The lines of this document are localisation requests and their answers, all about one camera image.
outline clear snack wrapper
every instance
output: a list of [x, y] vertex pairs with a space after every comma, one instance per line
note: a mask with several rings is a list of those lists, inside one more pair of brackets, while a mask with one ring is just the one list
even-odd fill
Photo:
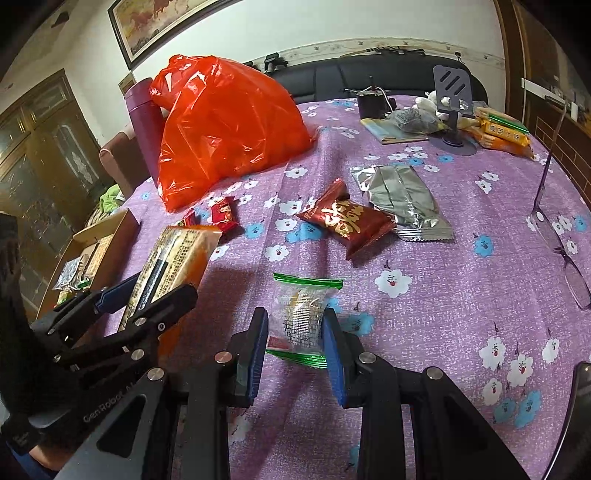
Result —
[[301, 278], [273, 273], [275, 290], [269, 318], [268, 349], [321, 353], [320, 327], [329, 298], [343, 280]]

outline framed painting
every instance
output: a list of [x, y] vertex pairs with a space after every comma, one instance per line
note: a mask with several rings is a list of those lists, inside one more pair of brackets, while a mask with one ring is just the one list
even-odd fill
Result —
[[115, 0], [109, 18], [129, 70], [210, 13], [237, 0]]

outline small box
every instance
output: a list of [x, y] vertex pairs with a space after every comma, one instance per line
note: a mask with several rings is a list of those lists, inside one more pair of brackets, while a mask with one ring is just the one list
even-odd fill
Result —
[[[118, 280], [119, 274], [127, 261], [129, 250], [134, 243], [138, 229], [139, 224], [134, 214], [128, 209], [123, 209], [74, 234], [51, 276], [49, 286], [37, 313], [37, 319], [53, 310], [57, 303], [60, 292], [59, 290], [52, 290], [52, 288], [56, 284], [64, 264], [82, 255], [84, 250], [90, 250], [89, 247], [93, 245], [98, 244], [94, 249], [95, 252], [100, 248], [104, 251], [104, 254], [98, 265], [93, 265], [95, 275], [90, 284], [90, 289], [100, 290], [103, 287], [111, 287]], [[108, 243], [105, 240], [101, 242], [101, 239], [106, 239], [109, 236], [111, 236], [111, 240]]]

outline red snack package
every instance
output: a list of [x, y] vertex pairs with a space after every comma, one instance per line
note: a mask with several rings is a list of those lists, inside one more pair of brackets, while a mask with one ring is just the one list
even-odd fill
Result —
[[184, 214], [183, 218], [181, 218], [177, 222], [177, 226], [194, 226], [198, 225], [197, 216], [195, 215], [195, 210], [192, 208]]
[[230, 204], [233, 200], [234, 197], [224, 197], [223, 200], [214, 203], [212, 206], [212, 225], [217, 226], [223, 233], [229, 232], [238, 226], [238, 223], [234, 220]]
[[336, 179], [311, 209], [297, 216], [333, 230], [337, 239], [347, 246], [346, 260], [396, 228], [396, 223], [384, 212], [349, 200], [342, 179]]

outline purple tablecloth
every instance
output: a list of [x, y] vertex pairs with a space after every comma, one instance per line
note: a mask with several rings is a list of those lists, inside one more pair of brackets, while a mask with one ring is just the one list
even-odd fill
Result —
[[[452, 157], [427, 141], [381, 146], [360, 125], [354, 100], [299, 108], [306, 122], [324, 125], [313, 150], [286, 166], [224, 181], [195, 205], [206, 223], [208, 202], [235, 195], [246, 232], [212, 256], [167, 366], [180, 369], [214, 354], [246, 328], [256, 306], [270, 308], [273, 272], [342, 278], [331, 306], [345, 316], [343, 327], [397, 367], [441, 367], [530, 477], [541, 478], [563, 424], [573, 367], [591, 353], [591, 313], [577, 308], [562, 257], [527, 222], [543, 165], [489, 150]], [[533, 148], [545, 158], [537, 141]], [[414, 165], [453, 225], [454, 243], [388, 235], [351, 263], [336, 239], [291, 216], [338, 177], [362, 202], [349, 168], [393, 162]], [[550, 171], [542, 208], [591, 278], [590, 212], [558, 164]], [[141, 229], [122, 278], [142, 268], [162, 229], [183, 215], [166, 214], [148, 181], [125, 206]], [[106, 333], [116, 331], [120, 316], [109, 319]], [[232, 478], [354, 478], [360, 427], [361, 411], [337, 405], [326, 371], [267, 355], [255, 405], [235, 413], [230, 425]], [[494, 468], [494, 461], [482, 467]], [[413, 462], [407, 449], [409, 468]]]

